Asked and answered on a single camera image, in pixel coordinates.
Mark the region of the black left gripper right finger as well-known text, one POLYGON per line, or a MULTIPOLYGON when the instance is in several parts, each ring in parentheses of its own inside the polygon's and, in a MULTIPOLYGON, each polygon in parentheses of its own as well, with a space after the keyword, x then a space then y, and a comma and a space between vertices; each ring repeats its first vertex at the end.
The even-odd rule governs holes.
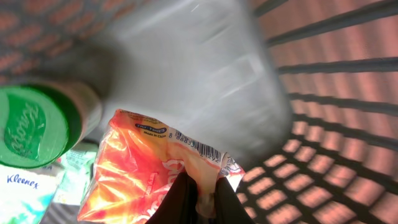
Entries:
POLYGON ((254 224, 226 177, 216 182, 215 210, 217 224, 254 224))

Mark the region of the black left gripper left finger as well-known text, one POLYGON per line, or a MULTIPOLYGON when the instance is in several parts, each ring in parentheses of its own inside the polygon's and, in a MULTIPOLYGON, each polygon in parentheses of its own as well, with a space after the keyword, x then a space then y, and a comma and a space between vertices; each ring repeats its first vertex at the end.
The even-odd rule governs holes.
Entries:
POLYGON ((146 224, 192 224, 197 222, 198 190, 186 173, 179 173, 159 208, 146 224))

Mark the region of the orange tissue pack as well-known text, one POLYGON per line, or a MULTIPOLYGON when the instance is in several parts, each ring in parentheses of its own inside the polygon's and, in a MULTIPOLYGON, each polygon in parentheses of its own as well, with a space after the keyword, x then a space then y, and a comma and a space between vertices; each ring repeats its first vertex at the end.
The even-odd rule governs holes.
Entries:
POLYGON ((193 209, 215 217, 216 182, 233 190, 245 171, 226 152, 200 143, 163 122, 117 110, 109 120, 94 163, 94 179, 80 207, 79 221, 145 223, 160 208, 181 173, 197 185, 193 209))

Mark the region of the teal snack packet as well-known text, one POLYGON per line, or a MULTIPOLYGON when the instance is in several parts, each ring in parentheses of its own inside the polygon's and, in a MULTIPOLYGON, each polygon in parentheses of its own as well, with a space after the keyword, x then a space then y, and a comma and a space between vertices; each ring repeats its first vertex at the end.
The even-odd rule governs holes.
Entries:
POLYGON ((53 198, 55 203, 80 206, 90 186, 95 157, 95 151, 71 150, 57 159, 65 172, 53 198))

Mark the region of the green tissue pack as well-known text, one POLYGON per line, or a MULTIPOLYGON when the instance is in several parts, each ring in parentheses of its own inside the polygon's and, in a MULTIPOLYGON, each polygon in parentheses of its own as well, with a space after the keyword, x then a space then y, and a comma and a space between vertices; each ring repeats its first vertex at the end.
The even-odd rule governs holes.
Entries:
POLYGON ((64 174, 64 168, 57 165, 38 169, 1 166, 1 223, 40 223, 64 174))

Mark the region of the green lid jar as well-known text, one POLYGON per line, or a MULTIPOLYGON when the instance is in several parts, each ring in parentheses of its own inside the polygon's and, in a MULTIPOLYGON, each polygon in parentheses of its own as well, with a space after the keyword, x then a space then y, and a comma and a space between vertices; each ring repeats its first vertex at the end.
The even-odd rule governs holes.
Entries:
POLYGON ((33 169, 54 162, 97 127, 97 93, 81 82, 1 87, 1 164, 33 169))

